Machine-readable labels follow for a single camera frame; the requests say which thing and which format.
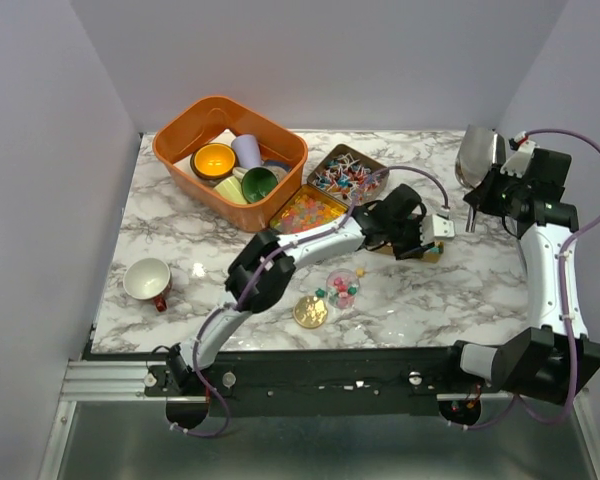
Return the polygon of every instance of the red and white cup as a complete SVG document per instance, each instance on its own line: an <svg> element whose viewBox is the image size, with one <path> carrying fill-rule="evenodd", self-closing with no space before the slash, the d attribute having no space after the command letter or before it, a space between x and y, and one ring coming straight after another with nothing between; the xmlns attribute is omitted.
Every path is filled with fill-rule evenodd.
<svg viewBox="0 0 600 480"><path fill-rule="evenodd" d="M157 258L143 258L131 265L122 286L136 300L151 300L159 312L167 309L166 296L171 290L171 269Z"/></svg>

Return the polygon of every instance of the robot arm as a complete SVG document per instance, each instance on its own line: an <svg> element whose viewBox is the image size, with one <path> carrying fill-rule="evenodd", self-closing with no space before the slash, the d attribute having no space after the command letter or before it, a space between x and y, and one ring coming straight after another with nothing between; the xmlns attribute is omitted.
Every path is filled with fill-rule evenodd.
<svg viewBox="0 0 600 480"><path fill-rule="evenodd" d="M338 218L333 222L303 233L280 235L277 237L276 243L280 246L288 244L298 245L285 252L286 257L293 264L294 271L328 258L353 253L359 250L364 243L365 237L362 234L360 225L353 219L349 220L342 228L330 235L302 243L302 240L306 238L315 237L320 233L333 229L339 225L340 222L342 222L342 218ZM225 305L235 305L237 299L238 298L234 296L234 294L225 291L222 294L222 298L218 305L220 307ZM220 351L222 345L229 340L229 337L233 335L233 332L253 315L253 313L254 312L251 310L238 311L233 308L225 308L213 319L213 322L205 330L200 339L200 346L198 348L199 368L207 368L215 361L216 355ZM185 358L193 358L193 343L189 342L183 345L183 349L185 349Z"/></svg>
<svg viewBox="0 0 600 480"><path fill-rule="evenodd" d="M571 157L537 148L527 138L512 146L517 147L516 152L506 161L497 155L500 161L491 165L482 181L473 184L464 200L474 215L481 212L499 217L503 223L507 218L517 222L515 236L527 267L530 328L499 347L457 342L462 349L460 369L497 389L559 404L567 398L571 371L561 310L563 295L568 299L568 321L578 352L577 390L600 367L600 344L588 340L578 304L576 242L561 253L561 247L579 229L576 208L561 201ZM461 146L458 163L463 161L462 150ZM566 260L563 286L561 255Z"/></svg>
<svg viewBox="0 0 600 480"><path fill-rule="evenodd" d="M419 214L414 210L420 208ZM419 258L436 241L453 238L454 225L449 219L426 213L420 196L410 187L400 185L385 200L356 207L343 224L340 217L329 224L306 232L278 235L272 230L256 234L229 267L226 291L218 303L222 311L215 314L199 340L181 345L183 357L193 359L205 369L213 364L222 345L252 314L271 308L282 297L293 273L322 260L356 252L390 242L396 258ZM265 257L281 250L265 267L249 290L242 308L236 305L255 271Z"/></svg>

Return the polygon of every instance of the colorful beads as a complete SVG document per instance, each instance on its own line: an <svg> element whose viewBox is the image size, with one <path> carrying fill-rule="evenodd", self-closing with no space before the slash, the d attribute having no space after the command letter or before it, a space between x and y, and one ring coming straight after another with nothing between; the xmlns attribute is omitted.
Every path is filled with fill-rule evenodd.
<svg viewBox="0 0 600 480"><path fill-rule="evenodd" d="M303 193L295 198L293 204L286 207L271 226L281 233L300 233L329 223L343 212L344 209L334 208Z"/></svg>

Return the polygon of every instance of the metal floor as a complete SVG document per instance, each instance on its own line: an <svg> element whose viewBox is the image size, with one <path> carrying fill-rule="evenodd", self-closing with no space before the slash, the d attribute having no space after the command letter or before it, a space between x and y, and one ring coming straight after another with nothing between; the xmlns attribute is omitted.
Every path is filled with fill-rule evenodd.
<svg viewBox="0 0 600 480"><path fill-rule="evenodd" d="M486 401L485 415L506 402ZM171 432L160 402L79 402L59 478L596 478L575 415L561 426L545 427L519 407L498 426L479 432L409 416L236 419L230 432L212 440Z"/></svg>

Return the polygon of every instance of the marble surface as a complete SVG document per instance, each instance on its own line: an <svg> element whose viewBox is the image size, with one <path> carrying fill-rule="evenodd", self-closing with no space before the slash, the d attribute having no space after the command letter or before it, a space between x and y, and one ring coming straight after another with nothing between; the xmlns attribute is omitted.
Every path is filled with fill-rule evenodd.
<svg viewBox="0 0 600 480"><path fill-rule="evenodd" d="M298 132L309 146L305 178L337 144L346 143L386 165L407 163L437 175L447 188L457 236L437 264L358 252L296 273L282 300L254 315L225 350L377 348L450 345L458 339L498 343L526 324L526 284L514 241L498 221L481 217L474 234L464 232L466 207L453 165L463 132ZM94 353L143 352L196 333L215 305L231 261L249 234L240 232L182 193L145 135L113 262L99 309ZM387 190L407 183L428 207L442 201L428 179L391 172ZM172 268L169 309L127 297L126 268L153 256ZM337 268L362 267L361 291L352 309L330 307L327 322L305 330L291 309L303 295L323 287Z"/></svg>

